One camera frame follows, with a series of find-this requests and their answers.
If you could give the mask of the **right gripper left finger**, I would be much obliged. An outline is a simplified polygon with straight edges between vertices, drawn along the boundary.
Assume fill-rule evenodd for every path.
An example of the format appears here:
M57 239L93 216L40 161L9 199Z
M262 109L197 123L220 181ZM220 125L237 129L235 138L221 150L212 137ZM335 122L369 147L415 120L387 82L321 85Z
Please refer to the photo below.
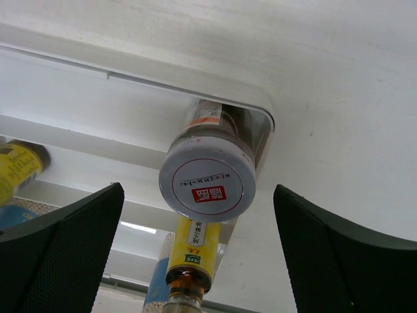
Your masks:
M90 312L123 203L113 183L1 230L1 311Z

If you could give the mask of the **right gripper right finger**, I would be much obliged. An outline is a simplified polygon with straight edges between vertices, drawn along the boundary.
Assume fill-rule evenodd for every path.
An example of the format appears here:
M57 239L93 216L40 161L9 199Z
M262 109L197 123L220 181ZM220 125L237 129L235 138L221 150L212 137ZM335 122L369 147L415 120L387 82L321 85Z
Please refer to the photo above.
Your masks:
M273 201L298 312L416 311L416 242L351 222L283 185Z

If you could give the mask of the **blue label shaker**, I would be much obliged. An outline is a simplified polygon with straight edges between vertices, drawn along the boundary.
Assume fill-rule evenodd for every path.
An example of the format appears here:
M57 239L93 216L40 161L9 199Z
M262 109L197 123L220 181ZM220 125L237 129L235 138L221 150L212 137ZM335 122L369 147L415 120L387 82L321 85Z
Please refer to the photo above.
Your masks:
M44 203L12 198L1 206L1 231L58 209Z
M165 282L169 257L173 248L175 235L169 233L165 236L160 249L158 261L152 274L146 298L143 303L143 313L163 312L169 298L169 287Z

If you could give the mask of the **yellow label bottle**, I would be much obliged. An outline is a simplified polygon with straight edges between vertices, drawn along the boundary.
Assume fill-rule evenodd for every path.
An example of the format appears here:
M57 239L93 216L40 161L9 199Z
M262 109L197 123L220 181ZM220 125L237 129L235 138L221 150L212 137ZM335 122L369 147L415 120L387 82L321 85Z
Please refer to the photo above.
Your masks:
M164 312L201 311L214 279L220 231L220 223L179 218L165 277L169 296Z
M11 140L1 144L1 205L38 178L51 164L43 145Z

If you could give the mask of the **orange spice jar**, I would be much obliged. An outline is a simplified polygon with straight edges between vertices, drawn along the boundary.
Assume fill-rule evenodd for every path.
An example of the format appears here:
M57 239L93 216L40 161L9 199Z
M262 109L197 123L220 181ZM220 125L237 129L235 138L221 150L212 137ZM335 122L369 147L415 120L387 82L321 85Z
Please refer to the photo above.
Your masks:
M186 110L185 126L159 173L167 204L200 222L223 222L252 204L275 122L270 112L201 99Z

